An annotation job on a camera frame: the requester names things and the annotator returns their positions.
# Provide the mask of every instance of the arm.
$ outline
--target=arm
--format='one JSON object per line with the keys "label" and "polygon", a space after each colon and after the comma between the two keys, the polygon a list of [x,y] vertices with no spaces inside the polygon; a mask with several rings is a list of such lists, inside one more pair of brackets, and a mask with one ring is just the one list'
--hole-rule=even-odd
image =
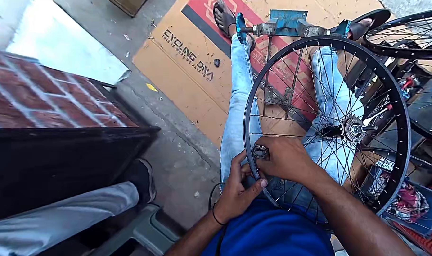
{"label": "arm", "polygon": [[242,180],[251,173],[247,164],[240,165],[244,158],[246,158],[245,150],[233,158],[229,178],[218,203],[214,206],[214,216],[212,210],[208,211],[183,238],[170,247],[166,256],[200,255],[213,236],[222,228],[221,224],[227,224],[232,218],[243,214],[266,187],[268,182],[262,178],[249,189],[243,187]]}
{"label": "arm", "polygon": [[298,139],[261,137],[256,144],[270,152],[269,160],[257,161],[258,167],[308,188],[349,255],[414,255],[377,215],[315,164]]}

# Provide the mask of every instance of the yellow paper scrap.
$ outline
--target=yellow paper scrap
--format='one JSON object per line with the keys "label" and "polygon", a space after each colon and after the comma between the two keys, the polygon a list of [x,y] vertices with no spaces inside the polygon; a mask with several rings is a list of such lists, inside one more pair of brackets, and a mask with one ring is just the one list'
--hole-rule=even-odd
{"label": "yellow paper scrap", "polygon": [[150,90],[158,92],[158,90],[154,86],[152,86],[151,84],[149,84],[149,83],[146,84],[146,87],[148,87],[148,89],[150,89]]}

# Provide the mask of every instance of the black cable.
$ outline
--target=black cable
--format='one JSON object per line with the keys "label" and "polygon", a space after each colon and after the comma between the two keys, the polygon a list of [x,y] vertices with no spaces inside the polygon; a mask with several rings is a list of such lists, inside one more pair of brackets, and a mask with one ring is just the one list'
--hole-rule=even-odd
{"label": "black cable", "polygon": [[216,184],[216,185],[213,187],[213,189],[211,190],[211,192],[210,192],[210,197],[208,198],[208,210],[211,210],[211,209],[212,209],[212,205],[211,205],[211,204],[212,204],[213,192],[215,191],[216,187],[219,186],[219,185],[221,185],[221,184],[225,184],[225,182],[220,182],[220,183]]}
{"label": "black cable", "polygon": [[[212,205],[211,204],[212,204],[213,192],[216,189],[216,187],[219,186],[219,185],[221,185],[221,184],[225,184],[225,183],[224,182],[220,182],[220,183],[216,184],[213,187],[213,189],[211,190],[210,197],[208,198],[208,210],[212,209]],[[227,231],[227,225],[228,224],[229,223],[224,224],[224,227],[222,228],[222,234],[219,237],[219,241],[217,242],[217,247],[216,247],[216,252],[215,252],[216,256],[220,256],[221,255],[221,248],[220,247],[222,245],[222,240],[224,239],[225,232]]]}

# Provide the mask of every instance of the hand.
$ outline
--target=hand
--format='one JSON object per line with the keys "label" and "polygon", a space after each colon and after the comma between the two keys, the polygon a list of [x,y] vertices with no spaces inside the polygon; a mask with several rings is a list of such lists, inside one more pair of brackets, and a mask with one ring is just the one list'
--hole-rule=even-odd
{"label": "hand", "polygon": [[266,179],[261,178],[251,188],[245,189],[243,187],[242,180],[251,174],[248,164],[241,166],[244,158],[246,158],[246,150],[243,150],[232,159],[229,178],[225,183],[219,201],[214,207],[215,217],[222,224],[226,224],[232,218],[243,214],[268,184]]}
{"label": "hand", "polygon": [[268,175],[305,184],[315,172],[325,172],[313,162],[297,138],[263,136],[256,144],[267,147],[270,152],[269,160],[257,160],[260,171]]}

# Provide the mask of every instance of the foot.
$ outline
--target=foot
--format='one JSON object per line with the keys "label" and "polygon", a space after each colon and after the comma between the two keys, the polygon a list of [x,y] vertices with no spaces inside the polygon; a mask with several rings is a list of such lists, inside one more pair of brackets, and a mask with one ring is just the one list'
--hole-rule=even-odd
{"label": "foot", "polygon": [[235,26],[235,15],[223,0],[218,0],[215,3],[213,7],[213,15],[219,29],[226,37],[230,37],[229,27]]}
{"label": "foot", "polygon": [[[366,33],[366,31],[369,29],[373,22],[374,21],[372,19],[368,18],[360,20],[360,22],[351,25],[347,38],[349,38],[350,40],[358,40],[361,36],[364,35],[364,33]],[[317,49],[318,46],[309,47],[309,55],[312,57]]]}
{"label": "foot", "polygon": [[[236,34],[235,15],[223,0],[218,0],[215,4],[214,16],[216,25],[224,32],[225,36],[231,39]],[[253,45],[254,39],[251,35],[247,36],[247,43],[250,46]]]}
{"label": "foot", "polygon": [[374,23],[374,21],[372,19],[367,18],[364,20],[360,20],[360,22],[358,23],[350,25],[350,30],[347,35],[347,38],[354,41],[360,39],[368,31],[372,23]]}
{"label": "foot", "polygon": [[137,188],[139,203],[151,203],[156,197],[153,181],[153,169],[145,159],[135,159],[131,165],[118,177],[118,182],[130,181]]}

